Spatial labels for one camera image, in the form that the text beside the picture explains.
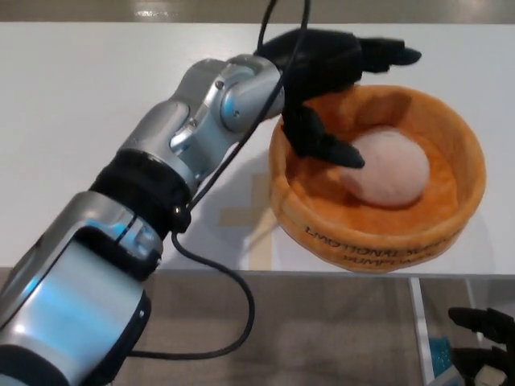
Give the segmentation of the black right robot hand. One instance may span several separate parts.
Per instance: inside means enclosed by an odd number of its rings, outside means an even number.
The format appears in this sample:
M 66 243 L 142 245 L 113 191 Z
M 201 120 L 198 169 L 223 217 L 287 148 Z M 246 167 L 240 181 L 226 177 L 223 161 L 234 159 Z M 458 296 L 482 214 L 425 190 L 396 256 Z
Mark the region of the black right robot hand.
M 452 307 L 448 316 L 457 326 L 506 346 L 473 348 L 452 347 L 451 361 L 465 385 L 475 385 L 480 372 L 489 367 L 505 375 L 501 385 L 514 385 L 514 318 L 492 308 Z

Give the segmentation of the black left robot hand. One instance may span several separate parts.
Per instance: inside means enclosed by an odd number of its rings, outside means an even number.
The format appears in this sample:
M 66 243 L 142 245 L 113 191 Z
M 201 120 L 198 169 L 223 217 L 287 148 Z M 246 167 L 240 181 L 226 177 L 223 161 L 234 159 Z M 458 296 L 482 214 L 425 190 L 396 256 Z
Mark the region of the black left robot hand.
M 385 73 L 392 66 L 409 66 L 422 57 L 400 39 L 311 28 L 288 31 L 261 43 L 254 54 L 286 73 L 283 132 L 296 155 L 351 169 L 365 165 L 359 150 L 330 134 L 319 114 L 305 103 L 351 88 L 365 72 Z

